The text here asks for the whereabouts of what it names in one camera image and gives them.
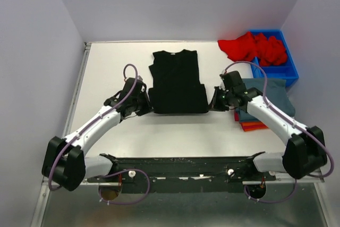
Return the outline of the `black floral t shirt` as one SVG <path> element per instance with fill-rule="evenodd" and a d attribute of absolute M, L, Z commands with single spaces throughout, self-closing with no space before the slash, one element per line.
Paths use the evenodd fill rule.
<path fill-rule="evenodd" d="M 156 114 L 204 114 L 208 112 L 206 88 L 199 79 L 198 52 L 158 51 L 149 66 L 153 86 L 148 95 Z"/>

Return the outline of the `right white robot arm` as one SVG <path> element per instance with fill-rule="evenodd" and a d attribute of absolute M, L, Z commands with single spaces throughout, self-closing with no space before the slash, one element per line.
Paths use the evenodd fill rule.
<path fill-rule="evenodd" d="M 244 167 L 248 179 L 256 180 L 270 171 L 301 179 L 327 164 L 320 128 L 307 127 L 288 116 L 267 99 L 263 90 L 247 88 L 239 72 L 225 72 L 220 78 L 222 84 L 215 87 L 210 109 L 224 112 L 239 108 L 261 121 L 285 145 L 281 153 L 260 152 L 250 156 Z"/>

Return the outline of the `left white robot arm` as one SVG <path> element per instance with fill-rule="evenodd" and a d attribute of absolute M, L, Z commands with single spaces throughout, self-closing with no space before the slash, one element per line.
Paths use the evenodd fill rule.
<path fill-rule="evenodd" d="M 104 134 L 131 114 L 142 116 L 151 112 L 146 89 L 141 78 L 126 79 L 123 89 L 106 99 L 82 127 L 64 138 L 53 137 L 47 146 L 42 175 L 68 191 L 75 190 L 89 178 L 114 181 L 118 174 L 116 157 L 110 154 L 87 157 L 87 153 Z"/>

